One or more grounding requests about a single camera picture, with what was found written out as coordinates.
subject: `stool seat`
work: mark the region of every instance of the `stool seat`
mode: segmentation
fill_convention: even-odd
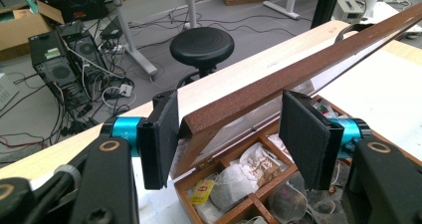
[[[177,35],[170,44],[171,56],[187,66],[209,69],[223,62],[235,49],[233,38],[210,27],[192,28]]]

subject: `gray floor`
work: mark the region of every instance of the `gray floor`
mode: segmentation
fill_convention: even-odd
[[[283,6],[286,4],[286,0],[273,1]],[[218,65],[218,70],[221,70],[307,31],[311,26],[310,20],[313,18],[316,5],[317,0],[297,0],[295,11],[301,14],[304,19],[296,21],[288,19],[271,9],[264,7],[262,3],[225,6],[221,0],[207,0],[197,4],[198,23],[201,26],[211,25],[226,30],[235,40],[236,48],[233,55],[225,62]],[[141,29],[132,29],[131,31],[136,45],[145,46],[161,43],[177,35],[181,31],[180,25],[183,24],[183,20],[185,19],[186,9],[176,10],[172,14],[172,23],[167,14],[168,11],[146,18],[136,17],[136,14],[130,14],[130,17],[134,20],[139,20],[133,21],[131,23],[132,25],[144,24]],[[165,17],[164,19],[159,20],[162,23],[148,23],[149,21],[154,21],[161,17]],[[93,22],[91,21],[86,23],[87,26],[92,24]],[[124,38],[120,39],[119,42],[123,44]],[[416,40],[404,39],[403,42],[419,48],[422,47],[420,38]],[[133,91],[136,93],[136,97],[131,96],[127,99],[119,99],[117,106],[131,104],[130,107],[133,109],[145,104],[149,102],[154,95],[174,89],[181,77],[195,71],[193,68],[186,67],[176,62],[171,57],[169,53],[169,42],[140,49],[140,52],[156,66],[158,74],[154,77],[154,80],[151,80],[149,76],[134,63],[130,56],[116,56],[117,62],[121,59],[120,65],[125,69],[127,77],[134,81]],[[0,66],[3,68],[4,73],[10,74],[8,77],[12,81],[22,78],[22,75],[17,73],[24,74],[25,76],[35,74],[31,65],[30,56],[24,56],[0,63]],[[35,93],[17,104],[10,112],[1,116],[0,136],[6,133],[17,132],[28,132],[40,137],[47,137],[51,134],[57,119],[58,106],[52,93],[47,88],[41,88],[37,92],[37,89],[34,89],[39,88],[43,84],[43,81],[36,77],[28,80],[27,85],[25,83],[18,85],[20,93],[6,109],[9,109],[13,104],[30,93]],[[110,105],[114,106],[115,101],[108,102]],[[94,110],[100,105],[100,103],[95,104]],[[110,117],[112,110],[112,108],[102,106],[96,115],[94,115],[94,119],[98,122],[103,122]],[[89,112],[87,113],[87,116],[91,116],[92,114],[93,112]],[[40,138],[34,138],[26,134],[7,136],[7,139],[10,144],[41,140]],[[5,148],[0,145],[0,162],[7,164],[16,161],[40,148],[39,145],[35,145],[24,147],[22,150],[18,151],[18,149]]]

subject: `wooden board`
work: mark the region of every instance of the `wooden board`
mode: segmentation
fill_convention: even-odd
[[[199,165],[201,160],[196,157],[224,125],[279,96],[283,89],[292,89],[359,52],[365,53],[366,48],[370,51],[363,59],[368,57],[420,20],[422,3],[188,114],[182,120],[180,136],[190,142],[176,154],[180,159],[173,164],[172,176]]]

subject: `desk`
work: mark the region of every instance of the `desk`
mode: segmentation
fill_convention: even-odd
[[[186,0],[189,9],[189,21],[192,28],[196,27],[196,10],[195,10],[195,0]],[[128,27],[127,20],[124,15],[123,11],[123,4],[121,0],[113,0],[113,4],[117,11],[118,20],[121,25],[121,29],[124,32],[124,36],[127,40],[127,45],[124,46],[124,49],[130,54],[137,63],[139,63],[142,68],[146,71],[147,74],[150,76],[154,76],[157,74],[157,69],[139,52],[136,50],[136,46],[134,45],[133,38],[130,35],[130,30]]]
[[[295,13],[293,9],[295,8],[295,2],[296,0],[288,0],[288,4],[286,5],[286,8],[283,8],[279,5],[276,5],[270,1],[265,1],[263,4],[271,9],[274,9],[288,17],[291,17],[293,19],[299,20],[301,18],[301,15]]]
[[[303,57],[320,51],[331,45],[337,33],[346,26],[347,24],[339,21],[328,22],[262,53],[236,63],[218,73],[205,77],[192,85],[181,88],[179,90],[179,116],[183,117],[248,84],[256,82],[258,79],[265,77],[268,74],[292,64]],[[395,41],[373,54],[371,59],[386,63],[391,56],[397,57],[399,60],[407,61],[410,63],[408,65],[411,67],[417,67],[417,65],[414,65],[414,63],[417,63],[421,65],[422,69],[422,51]],[[359,66],[364,67],[367,63],[367,61],[363,61]],[[220,86],[213,86],[213,84],[217,82]],[[331,102],[341,100],[342,96],[339,96],[336,91],[325,92],[324,90],[321,91],[321,94]],[[152,103],[147,103],[124,115],[148,116],[151,111]],[[52,147],[2,168],[0,169],[0,178],[22,176],[29,179],[37,179],[52,173],[57,166],[67,163],[95,139],[100,132],[100,128],[101,127],[98,125],[88,129]],[[151,212],[154,212],[156,217],[149,217],[148,220],[158,220],[153,218],[161,218],[161,221],[155,223],[167,223],[162,218],[167,214],[172,215],[177,213],[177,215],[179,215],[178,218],[173,218],[171,223],[187,223],[186,220],[188,219],[186,219],[184,211],[177,201],[177,196],[174,189],[172,189],[171,181],[169,183],[169,188],[165,190],[147,194],[144,194],[142,191],[139,192],[139,196],[143,197],[146,195],[147,203],[153,206],[146,206],[145,209],[141,210],[141,214],[145,214],[143,212],[146,212],[147,209],[153,209]],[[166,204],[161,206],[157,204],[160,200],[161,204],[162,200],[165,200]]]

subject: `wooden box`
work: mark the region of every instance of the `wooden box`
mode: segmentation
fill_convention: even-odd
[[[314,97],[315,102],[320,99],[323,98],[319,96]],[[335,112],[338,112],[339,115],[347,114],[335,105],[330,105]],[[288,177],[297,172],[298,168],[268,139],[269,135],[276,134],[279,131],[280,120],[277,118],[278,115],[278,113],[272,115],[265,122],[258,123],[257,125],[254,125],[254,128],[233,138],[232,141],[229,141],[224,145],[228,146],[228,148],[223,148],[224,150],[217,155],[210,157],[209,159],[205,159],[206,161],[201,161],[200,165],[195,167],[192,172],[174,183],[177,195],[179,196],[179,199],[192,223],[203,223],[203,221],[195,210],[194,205],[190,203],[189,191],[195,187],[198,181],[205,179],[213,173],[220,173],[230,166],[231,161],[240,158],[240,156],[256,142],[260,142],[265,149],[271,151],[278,160],[286,164],[288,168],[271,181],[261,186],[255,193],[247,195],[238,205],[224,214],[215,223],[239,223],[240,221],[250,220],[256,216],[262,216],[268,223],[279,223],[270,212],[269,196],[279,184],[285,183]],[[374,130],[373,134],[377,138],[393,144]],[[402,152],[407,158],[422,166],[422,162],[420,160],[416,159],[404,150],[402,150]],[[350,165],[349,160],[344,159],[343,162]]]
[[[420,15],[415,21],[403,22],[410,21],[409,17],[414,17],[409,10],[185,116],[180,126],[181,139],[170,175],[175,180],[177,194],[191,221],[202,223],[194,206],[189,202],[187,192],[199,180],[221,172],[230,166],[230,161],[238,159],[250,146],[260,142],[285,163],[288,169],[261,186],[255,193],[246,196],[216,223],[237,223],[258,215],[264,217],[268,223],[277,223],[269,210],[269,195],[276,186],[298,170],[267,139],[269,134],[277,133],[279,128],[280,114],[277,112],[281,107],[282,90],[291,90],[334,65],[348,62],[350,56],[357,54],[366,57],[372,54],[422,18]],[[250,125],[237,129],[239,123]],[[229,133],[234,135],[225,135],[225,128],[232,129]]]

